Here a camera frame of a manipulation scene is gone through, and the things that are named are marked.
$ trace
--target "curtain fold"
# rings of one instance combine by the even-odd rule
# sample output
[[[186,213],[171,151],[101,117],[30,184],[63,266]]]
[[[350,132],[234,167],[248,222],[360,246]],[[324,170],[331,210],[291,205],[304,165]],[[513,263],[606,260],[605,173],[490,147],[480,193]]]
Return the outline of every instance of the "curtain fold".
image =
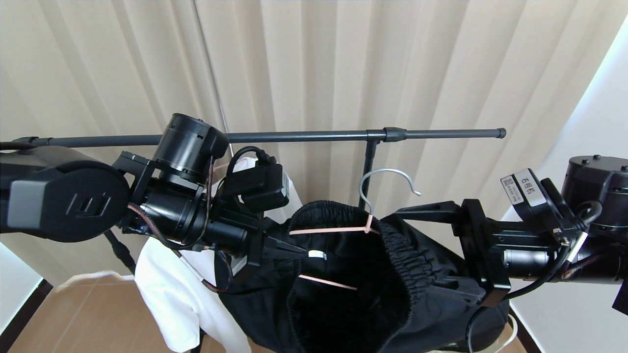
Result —
[[[627,13],[622,0],[2,1],[0,137],[157,134],[173,112],[229,132],[504,127],[381,143],[374,167],[423,196],[388,174],[369,192],[379,217],[463,198],[500,217],[500,177],[539,164]],[[357,204],[363,142],[261,146],[304,202]],[[111,163],[123,149],[154,151],[84,152]],[[446,227],[421,229],[458,248]],[[124,272],[100,238],[0,240],[55,284]]]

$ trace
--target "white t-shirt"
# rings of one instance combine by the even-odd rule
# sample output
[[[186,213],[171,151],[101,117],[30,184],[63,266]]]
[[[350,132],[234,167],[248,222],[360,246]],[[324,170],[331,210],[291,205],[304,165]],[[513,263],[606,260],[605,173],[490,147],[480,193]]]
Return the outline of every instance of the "white t-shirt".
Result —
[[[254,158],[243,158],[234,171],[252,168]],[[302,204],[292,181],[287,206],[265,213],[275,222],[283,223]],[[212,194],[218,183],[212,185]],[[214,252],[181,251],[183,257],[210,283],[216,283]],[[250,353],[246,335],[240,329],[218,294],[208,290],[193,271],[157,239],[149,238],[142,248],[135,269],[135,282],[150,309],[168,348],[185,352],[198,346],[198,329],[220,342],[227,353]]]

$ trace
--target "robotic arm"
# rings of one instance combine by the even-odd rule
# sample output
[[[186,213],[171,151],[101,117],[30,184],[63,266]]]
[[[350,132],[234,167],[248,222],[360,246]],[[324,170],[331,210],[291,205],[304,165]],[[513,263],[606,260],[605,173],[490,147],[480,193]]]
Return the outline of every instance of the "robotic arm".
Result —
[[[263,150],[240,150],[208,199],[213,163],[227,145],[225,134],[182,114],[173,116],[151,160],[122,152],[109,166],[66,147],[3,143],[0,149],[17,151],[0,153],[0,232],[79,242],[118,226],[172,249],[229,254],[236,281],[256,270],[263,253],[302,256],[306,249],[273,237],[261,217],[289,198],[281,165]],[[257,154],[256,167],[233,172],[248,151]],[[131,186],[124,175],[133,177]],[[487,218],[480,202],[469,199],[397,213],[452,225],[469,276],[485,290],[479,298],[485,307],[522,294],[510,293],[509,278],[623,283],[614,308],[628,315],[628,160],[574,157],[562,193],[529,169],[501,183],[522,222]]]

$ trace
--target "brown floor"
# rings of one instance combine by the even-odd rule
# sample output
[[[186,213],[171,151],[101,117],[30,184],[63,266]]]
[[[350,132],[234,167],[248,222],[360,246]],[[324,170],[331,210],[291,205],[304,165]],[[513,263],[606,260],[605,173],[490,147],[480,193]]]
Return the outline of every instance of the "brown floor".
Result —
[[[512,332],[507,326],[499,342]],[[253,353],[270,350],[251,342]],[[170,352],[135,283],[116,276],[69,281],[55,288],[22,331],[9,353]],[[205,336],[203,353],[224,348]],[[525,353],[515,340],[501,353]]]

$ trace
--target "vertical rack pole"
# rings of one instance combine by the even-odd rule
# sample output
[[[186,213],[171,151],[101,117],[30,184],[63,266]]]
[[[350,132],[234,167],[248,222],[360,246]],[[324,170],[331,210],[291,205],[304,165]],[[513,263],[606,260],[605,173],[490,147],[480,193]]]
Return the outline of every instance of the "vertical rack pole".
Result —
[[[373,160],[375,159],[375,152],[378,143],[379,141],[375,139],[366,141],[366,150],[364,152],[364,169],[362,175],[365,175],[373,169]],[[364,180],[364,183],[362,184],[362,192],[364,192],[364,196],[369,195],[370,180],[371,178],[368,178],[367,180]],[[366,208],[366,203],[364,202],[364,200],[362,200],[362,198],[360,198],[358,202],[358,207],[360,207],[362,210]]]

